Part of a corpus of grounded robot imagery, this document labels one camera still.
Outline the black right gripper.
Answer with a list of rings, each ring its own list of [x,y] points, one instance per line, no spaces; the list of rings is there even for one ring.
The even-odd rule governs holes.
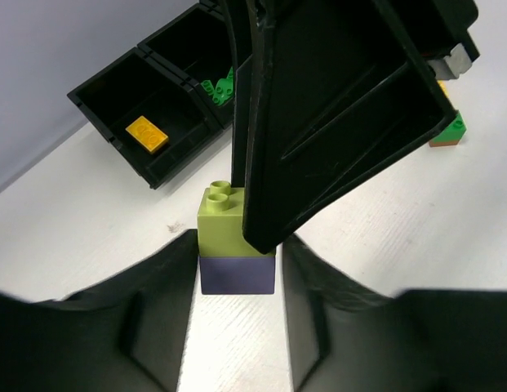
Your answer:
[[[391,5],[426,60],[447,56],[459,44],[472,61],[479,58],[469,35],[478,18],[473,0],[395,0]]]

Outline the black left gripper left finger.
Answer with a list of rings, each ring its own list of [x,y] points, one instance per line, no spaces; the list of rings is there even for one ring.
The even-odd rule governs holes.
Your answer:
[[[198,266],[189,229],[62,301],[0,293],[0,391],[174,391]]]

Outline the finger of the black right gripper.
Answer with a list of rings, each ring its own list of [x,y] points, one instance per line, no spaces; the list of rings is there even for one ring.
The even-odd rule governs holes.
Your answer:
[[[456,118],[392,1],[244,1],[244,238],[273,250]]]

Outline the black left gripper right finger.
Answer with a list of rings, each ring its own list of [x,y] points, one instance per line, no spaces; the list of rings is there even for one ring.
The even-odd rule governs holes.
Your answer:
[[[282,279],[296,391],[507,391],[507,291],[383,296],[295,235]]]

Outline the dark green lego brick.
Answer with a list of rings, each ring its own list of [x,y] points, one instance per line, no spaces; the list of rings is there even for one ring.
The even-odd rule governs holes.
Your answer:
[[[233,76],[234,76],[233,67],[231,67],[231,68],[229,69],[229,72],[228,72],[228,75],[227,75],[227,77],[226,77],[226,78],[227,78],[229,81],[233,81]]]

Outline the yellow curved lego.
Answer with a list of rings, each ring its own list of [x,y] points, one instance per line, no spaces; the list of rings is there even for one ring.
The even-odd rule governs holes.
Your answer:
[[[169,141],[169,136],[151,123],[145,116],[139,116],[125,130],[150,154],[159,151]]]

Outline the lime lego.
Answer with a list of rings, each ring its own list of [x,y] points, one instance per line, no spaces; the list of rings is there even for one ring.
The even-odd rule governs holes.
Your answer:
[[[244,188],[228,181],[212,181],[205,189],[197,214],[198,249],[202,257],[274,256],[258,252],[242,235]]]

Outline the purple lego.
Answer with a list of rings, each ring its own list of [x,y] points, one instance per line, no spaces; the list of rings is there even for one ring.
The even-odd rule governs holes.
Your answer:
[[[204,295],[271,295],[275,256],[199,257]]]

